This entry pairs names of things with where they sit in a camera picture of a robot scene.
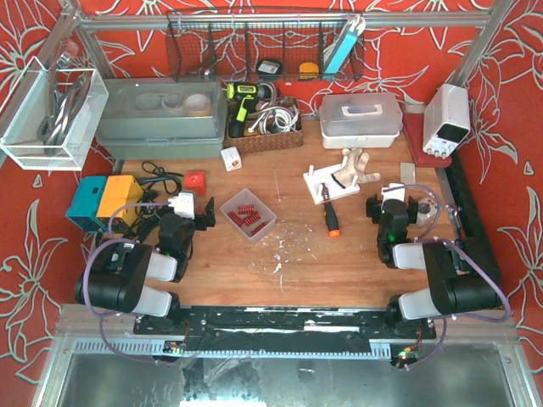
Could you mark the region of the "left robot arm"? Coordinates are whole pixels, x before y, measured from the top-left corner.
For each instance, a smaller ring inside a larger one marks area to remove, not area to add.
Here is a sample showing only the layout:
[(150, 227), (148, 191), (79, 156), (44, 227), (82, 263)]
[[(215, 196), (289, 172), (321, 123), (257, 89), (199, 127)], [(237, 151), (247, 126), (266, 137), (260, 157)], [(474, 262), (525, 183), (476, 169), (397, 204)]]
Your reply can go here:
[(88, 271), (77, 281), (76, 302), (173, 319), (180, 307), (178, 296), (149, 287), (146, 281), (180, 282), (193, 255), (195, 232), (215, 225), (215, 200), (210, 199), (204, 213), (192, 219), (167, 210), (158, 223), (159, 241), (155, 246), (125, 238), (107, 240), (105, 248), (92, 253)]

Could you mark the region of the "orange black screwdriver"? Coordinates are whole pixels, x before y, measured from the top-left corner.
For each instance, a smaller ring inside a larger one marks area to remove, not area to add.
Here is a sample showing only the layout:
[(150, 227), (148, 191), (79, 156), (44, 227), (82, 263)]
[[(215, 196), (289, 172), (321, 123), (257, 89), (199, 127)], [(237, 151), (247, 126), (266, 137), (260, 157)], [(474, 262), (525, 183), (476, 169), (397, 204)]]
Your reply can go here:
[(332, 201), (329, 197), (329, 191), (325, 183), (321, 184), (322, 186), (322, 204), (324, 208), (324, 216), (326, 221), (326, 226), (328, 230), (328, 235), (330, 237), (339, 237), (341, 231), (339, 228), (339, 221), (336, 215), (336, 212), (333, 208)]

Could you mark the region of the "beige work glove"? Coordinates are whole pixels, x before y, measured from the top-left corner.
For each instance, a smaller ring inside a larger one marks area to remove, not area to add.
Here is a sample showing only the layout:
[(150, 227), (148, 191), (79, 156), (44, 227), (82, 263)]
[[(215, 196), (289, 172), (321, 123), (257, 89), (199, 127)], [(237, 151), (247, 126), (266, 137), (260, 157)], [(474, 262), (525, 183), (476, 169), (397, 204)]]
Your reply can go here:
[(381, 180), (378, 172), (366, 173), (370, 154), (362, 148), (343, 148), (344, 163), (339, 170), (332, 173), (333, 180), (343, 189), (355, 184), (366, 184)]

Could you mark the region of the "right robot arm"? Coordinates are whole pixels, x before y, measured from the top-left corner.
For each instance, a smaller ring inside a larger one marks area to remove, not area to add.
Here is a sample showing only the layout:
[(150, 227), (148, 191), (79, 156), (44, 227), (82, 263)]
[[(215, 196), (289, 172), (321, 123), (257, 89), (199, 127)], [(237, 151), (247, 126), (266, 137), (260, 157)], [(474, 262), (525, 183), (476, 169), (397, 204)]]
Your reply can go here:
[(408, 237), (408, 226), (417, 221), (418, 202), (398, 198), (366, 201), (366, 215), (378, 226), (377, 251), (390, 269), (423, 270), (428, 286), (413, 293), (390, 298), (385, 326), (394, 335), (404, 336), (424, 320), (453, 315), (477, 316), (483, 309), (502, 306), (510, 314), (505, 294), (499, 287), (499, 272), (481, 267), (483, 249), (472, 238), (422, 239)]

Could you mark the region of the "white peg board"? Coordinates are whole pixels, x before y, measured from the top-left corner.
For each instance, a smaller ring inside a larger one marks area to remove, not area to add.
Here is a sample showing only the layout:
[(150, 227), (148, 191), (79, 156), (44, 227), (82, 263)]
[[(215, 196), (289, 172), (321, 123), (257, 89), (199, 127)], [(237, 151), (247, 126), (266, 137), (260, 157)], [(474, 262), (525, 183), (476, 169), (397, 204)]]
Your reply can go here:
[(327, 187), (330, 200), (345, 198), (360, 192), (361, 189), (357, 184), (356, 178), (353, 179), (348, 187), (341, 187), (333, 179), (333, 174), (336, 171), (342, 170), (346, 164), (347, 158), (344, 157), (341, 164), (330, 165), (317, 170), (313, 165), (309, 166), (308, 171), (303, 174), (303, 179), (315, 205), (324, 202), (322, 185)]

